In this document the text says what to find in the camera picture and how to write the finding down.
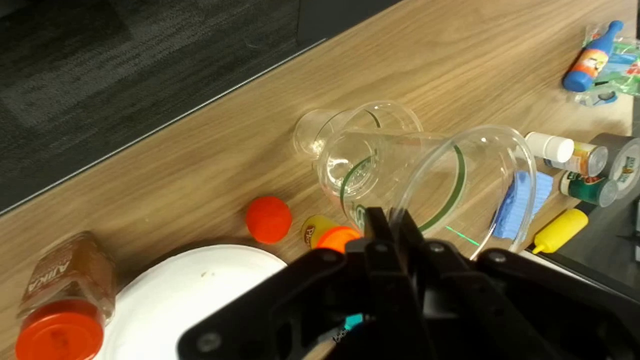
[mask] orange plastic container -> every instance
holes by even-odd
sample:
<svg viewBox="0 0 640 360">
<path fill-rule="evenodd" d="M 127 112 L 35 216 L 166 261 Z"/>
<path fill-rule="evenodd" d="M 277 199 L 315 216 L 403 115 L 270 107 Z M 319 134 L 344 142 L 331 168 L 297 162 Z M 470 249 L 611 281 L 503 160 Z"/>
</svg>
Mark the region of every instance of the orange plastic container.
<svg viewBox="0 0 640 360">
<path fill-rule="evenodd" d="M 114 310 L 114 270 L 89 232 L 43 254 L 19 302 L 18 360 L 87 360 Z"/>
</svg>

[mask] yellow object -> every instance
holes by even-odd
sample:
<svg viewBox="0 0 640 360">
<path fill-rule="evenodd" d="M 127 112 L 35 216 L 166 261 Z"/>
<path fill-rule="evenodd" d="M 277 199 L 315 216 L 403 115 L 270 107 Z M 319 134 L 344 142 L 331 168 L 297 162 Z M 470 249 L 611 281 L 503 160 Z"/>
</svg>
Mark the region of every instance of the yellow object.
<svg viewBox="0 0 640 360">
<path fill-rule="evenodd" d="M 564 211 L 558 219 L 553 219 L 548 226 L 543 226 L 533 236 L 533 254 L 553 254 L 568 241 L 572 241 L 584 226 L 587 224 L 587 216 L 578 209 Z"/>
<path fill-rule="evenodd" d="M 344 254 L 347 243 L 361 238 L 352 226 L 336 224 L 326 216 L 309 216 L 302 224 L 302 241 L 312 249 L 331 249 Z"/>
</svg>

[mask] orange ball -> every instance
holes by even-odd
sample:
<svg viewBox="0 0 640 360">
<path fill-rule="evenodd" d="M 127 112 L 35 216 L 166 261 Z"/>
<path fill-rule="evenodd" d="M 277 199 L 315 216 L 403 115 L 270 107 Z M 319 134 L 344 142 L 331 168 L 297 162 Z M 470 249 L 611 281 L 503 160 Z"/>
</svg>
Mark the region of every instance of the orange ball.
<svg viewBox="0 0 640 360">
<path fill-rule="evenodd" d="M 287 235 L 294 216 L 281 199 L 259 196 L 248 205 L 243 221 L 256 243 L 273 245 Z"/>
</svg>

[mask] orange bottle cap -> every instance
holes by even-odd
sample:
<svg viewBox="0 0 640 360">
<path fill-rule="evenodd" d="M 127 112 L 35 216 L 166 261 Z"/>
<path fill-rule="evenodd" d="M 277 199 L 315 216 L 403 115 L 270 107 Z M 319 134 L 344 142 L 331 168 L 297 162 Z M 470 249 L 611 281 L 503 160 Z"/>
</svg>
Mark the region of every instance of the orange bottle cap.
<svg viewBox="0 0 640 360">
<path fill-rule="evenodd" d="M 346 252 L 346 245 L 355 241 L 355 238 L 361 238 L 361 235 L 352 229 L 352 226 L 333 226 L 330 231 L 326 231 L 321 235 L 321 238 L 317 241 L 317 249 L 330 249 L 330 251 L 336 251 L 336 252 Z"/>
<path fill-rule="evenodd" d="M 64 301 L 29 314 L 15 343 L 18 360 L 83 360 L 97 355 L 99 312 L 82 301 Z"/>
</svg>

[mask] blue bottle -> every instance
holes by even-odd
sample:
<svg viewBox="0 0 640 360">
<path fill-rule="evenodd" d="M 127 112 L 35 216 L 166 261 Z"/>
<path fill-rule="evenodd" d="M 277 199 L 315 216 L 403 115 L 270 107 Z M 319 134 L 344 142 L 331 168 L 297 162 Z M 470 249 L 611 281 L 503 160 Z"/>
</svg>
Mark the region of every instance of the blue bottle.
<svg viewBox="0 0 640 360">
<path fill-rule="evenodd" d="M 613 41 L 623 29 L 620 20 L 613 20 L 606 35 L 585 45 L 572 65 L 572 68 L 561 78 L 561 87 L 569 92 L 585 92 L 593 87 L 593 78 L 606 66 L 607 56 L 611 55 Z"/>
</svg>

